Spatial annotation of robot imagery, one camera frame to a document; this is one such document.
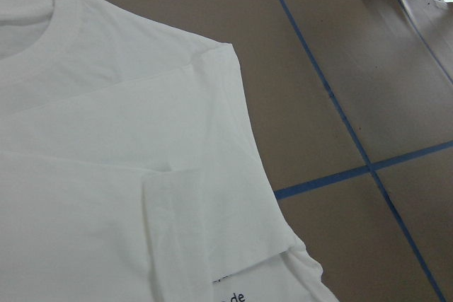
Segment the white long-sleeve printed shirt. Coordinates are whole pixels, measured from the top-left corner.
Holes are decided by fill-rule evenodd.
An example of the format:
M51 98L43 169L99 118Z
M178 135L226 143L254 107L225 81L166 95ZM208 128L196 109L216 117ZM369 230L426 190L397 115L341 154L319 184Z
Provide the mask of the white long-sleeve printed shirt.
M2 301L332 301L229 43L105 0L1 0Z

